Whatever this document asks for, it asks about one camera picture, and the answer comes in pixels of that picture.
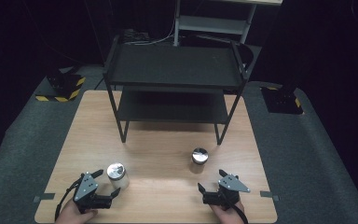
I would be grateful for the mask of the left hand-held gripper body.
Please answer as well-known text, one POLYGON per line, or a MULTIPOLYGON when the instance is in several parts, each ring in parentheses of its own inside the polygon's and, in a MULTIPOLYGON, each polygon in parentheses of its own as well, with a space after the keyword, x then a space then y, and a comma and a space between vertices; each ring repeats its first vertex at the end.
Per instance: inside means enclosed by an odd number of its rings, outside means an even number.
POLYGON ((91 176, 91 173, 86 172, 81 175, 73 198, 80 213, 84 214, 90 209, 108 209, 111 207, 111 197, 98 195, 96 193, 97 188, 98 183, 91 176))

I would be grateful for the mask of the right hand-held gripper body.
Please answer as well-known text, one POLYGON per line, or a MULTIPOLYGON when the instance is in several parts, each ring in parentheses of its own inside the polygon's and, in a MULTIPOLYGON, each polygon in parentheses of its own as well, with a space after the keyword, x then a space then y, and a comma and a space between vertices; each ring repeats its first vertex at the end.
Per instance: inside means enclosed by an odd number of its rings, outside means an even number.
POLYGON ((202 202, 204 204, 230 208, 240 200, 241 192, 250 192, 250 189, 236 175, 225 175, 217 181, 217 184, 218 190, 215 192, 202 189, 202 202))

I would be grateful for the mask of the glass jar with white powder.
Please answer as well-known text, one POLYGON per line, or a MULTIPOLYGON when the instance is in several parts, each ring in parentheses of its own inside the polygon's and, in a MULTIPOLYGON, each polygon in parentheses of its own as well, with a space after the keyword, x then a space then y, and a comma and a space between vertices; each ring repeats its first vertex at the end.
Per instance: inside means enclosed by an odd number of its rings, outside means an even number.
POLYGON ((126 189, 129 186, 130 179, 122 163, 115 162, 110 164, 106 173, 114 189, 126 189))

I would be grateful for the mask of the glass jar with brown powder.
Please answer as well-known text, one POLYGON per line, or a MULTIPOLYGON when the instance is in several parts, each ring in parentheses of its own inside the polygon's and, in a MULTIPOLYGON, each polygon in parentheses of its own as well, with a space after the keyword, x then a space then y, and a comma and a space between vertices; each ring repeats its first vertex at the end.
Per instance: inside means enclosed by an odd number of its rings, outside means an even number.
POLYGON ((194 174, 201 173, 208 159, 209 153, 205 148, 195 148, 191 155, 190 171, 194 174))

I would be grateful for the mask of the black two-tier shelf rack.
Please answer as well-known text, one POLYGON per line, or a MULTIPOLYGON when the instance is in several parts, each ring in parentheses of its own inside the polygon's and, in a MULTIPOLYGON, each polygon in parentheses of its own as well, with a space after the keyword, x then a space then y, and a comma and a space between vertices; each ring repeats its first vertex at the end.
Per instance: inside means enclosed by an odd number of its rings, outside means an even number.
POLYGON ((103 68, 121 141, 132 121, 207 123, 221 144, 248 82, 252 51, 233 41, 224 48, 134 46, 116 36, 103 68))

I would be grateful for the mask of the person's left hand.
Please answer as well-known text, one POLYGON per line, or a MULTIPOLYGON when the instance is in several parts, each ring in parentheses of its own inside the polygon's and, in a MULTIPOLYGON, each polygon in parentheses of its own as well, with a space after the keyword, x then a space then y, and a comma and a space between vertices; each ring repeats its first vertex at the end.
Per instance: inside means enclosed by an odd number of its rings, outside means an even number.
POLYGON ((61 210, 55 224, 86 224, 98 215, 97 210, 87 210, 84 214, 80 213, 76 204, 70 200, 61 210))

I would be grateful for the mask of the person's right hand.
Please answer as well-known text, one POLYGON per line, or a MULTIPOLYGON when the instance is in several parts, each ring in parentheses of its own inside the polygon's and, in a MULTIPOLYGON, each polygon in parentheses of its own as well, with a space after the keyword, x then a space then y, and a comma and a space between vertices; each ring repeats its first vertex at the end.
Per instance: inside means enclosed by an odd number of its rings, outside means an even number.
POLYGON ((240 215, 233 208, 224 210, 221 206, 212 204, 210 205, 210 208, 221 224, 244 224, 240 215))

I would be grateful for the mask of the grey tape strip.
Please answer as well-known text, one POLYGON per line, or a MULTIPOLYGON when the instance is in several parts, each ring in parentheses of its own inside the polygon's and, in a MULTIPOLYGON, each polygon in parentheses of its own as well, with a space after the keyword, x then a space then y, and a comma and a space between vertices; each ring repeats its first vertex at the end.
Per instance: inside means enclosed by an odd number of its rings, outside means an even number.
POLYGON ((55 193, 43 193, 41 195, 35 195, 33 198, 33 203, 40 203, 44 200, 53 200, 55 197, 55 193))
POLYGON ((274 195, 270 191, 260 190, 260 197, 270 198, 274 202, 278 202, 280 200, 280 197, 278 195, 274 195))

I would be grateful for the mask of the black yellow striped stand base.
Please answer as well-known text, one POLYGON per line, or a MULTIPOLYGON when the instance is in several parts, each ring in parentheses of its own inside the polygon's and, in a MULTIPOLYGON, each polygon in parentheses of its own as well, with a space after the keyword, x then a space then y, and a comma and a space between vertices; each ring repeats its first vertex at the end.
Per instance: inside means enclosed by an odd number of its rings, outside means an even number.
POLYGON ((75 74, 45 77, 34 94, 35 99, 60 103, 75 100, 85 80, 85 77, 75 74))
POLYGON ((294 114, 303 113, 301 103, 292 93, 282 93, 278 88, 260 88, 269 113, 294 114))

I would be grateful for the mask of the black power strip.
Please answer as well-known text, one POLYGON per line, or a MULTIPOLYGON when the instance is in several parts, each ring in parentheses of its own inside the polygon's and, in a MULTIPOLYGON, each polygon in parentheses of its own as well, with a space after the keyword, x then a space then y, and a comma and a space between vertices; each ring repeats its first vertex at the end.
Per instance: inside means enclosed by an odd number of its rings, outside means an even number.
POLYGON ((150 40, 148 33, 138 32, 133 29, 126 29, 123 35, 123 41, 130 44, 146 43, 150 40))

